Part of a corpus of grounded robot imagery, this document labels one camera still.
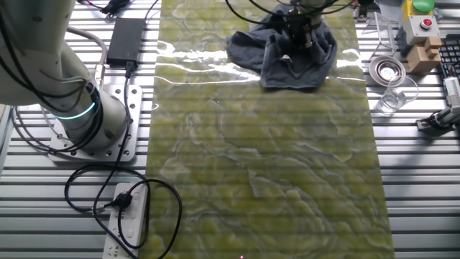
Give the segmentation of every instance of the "tape roll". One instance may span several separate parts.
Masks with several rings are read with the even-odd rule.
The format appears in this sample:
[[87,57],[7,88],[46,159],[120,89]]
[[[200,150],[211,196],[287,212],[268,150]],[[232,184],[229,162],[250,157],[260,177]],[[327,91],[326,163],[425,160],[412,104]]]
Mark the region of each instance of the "tape roll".
[[372,79],[381,86],[388,86],[392,79],[400,76],[391,83],[392,86],[397,86],[404,81],[406,76],[404,65],[390,56],[375,58],[370,64],[369,73]]

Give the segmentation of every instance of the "power adapter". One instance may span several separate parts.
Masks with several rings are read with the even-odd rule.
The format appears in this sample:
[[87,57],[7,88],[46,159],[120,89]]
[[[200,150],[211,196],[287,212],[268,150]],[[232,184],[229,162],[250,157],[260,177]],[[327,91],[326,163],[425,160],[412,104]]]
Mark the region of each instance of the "power adapter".
[[144,19],[116,18],[107,53],[107,64],[111,68],[125,68],[128,62],[137,68],[145,25]]

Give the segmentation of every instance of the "emergency stop button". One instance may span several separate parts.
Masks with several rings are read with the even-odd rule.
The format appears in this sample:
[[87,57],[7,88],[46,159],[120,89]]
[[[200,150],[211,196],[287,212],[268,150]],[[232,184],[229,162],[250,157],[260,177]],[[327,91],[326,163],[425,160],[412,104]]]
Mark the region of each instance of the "emergency stop button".
[[422,27],[422,29],[430,29],[432,25],[433,25],[433,22],[430,19],[424,19],[420,23],[420,27]]

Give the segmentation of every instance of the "white power strip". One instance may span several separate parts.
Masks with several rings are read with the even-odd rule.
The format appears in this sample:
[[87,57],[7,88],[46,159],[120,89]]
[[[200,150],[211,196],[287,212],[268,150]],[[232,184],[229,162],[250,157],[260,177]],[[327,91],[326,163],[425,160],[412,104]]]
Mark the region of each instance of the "white power strip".
[[[115,188],[114,199],[122,192],[127,192],[134,183],[119,183]],[[138,245],[142,233],[142,221],[144,220],[145,202],[147,200],[147,187],[144,184],[136,187],[131,192],[132,201],[129,207],[122,214],[121,226],[126,240],[132,245]],[[107,226],[115,235],[119,234],[118,230],[118,213],[119,210],[113,208],[110,213],[109,225]],[[129,255],[120,245],[107,234],[106,244],[103,248],[103,259],[128,258]]]

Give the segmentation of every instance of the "keyboard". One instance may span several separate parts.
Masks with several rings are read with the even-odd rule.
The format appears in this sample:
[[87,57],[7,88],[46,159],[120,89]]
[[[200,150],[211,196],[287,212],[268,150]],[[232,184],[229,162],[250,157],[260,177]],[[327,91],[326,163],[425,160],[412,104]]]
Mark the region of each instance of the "keyboard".
[[460,62],[460,35],[447,35],[442,39],[443,46],[439,48],[441,64],[439,70],[443,79],[450,76],[458,76],[460,80],[460,63],[455,65],[456,74],[452,74],[451,66]]

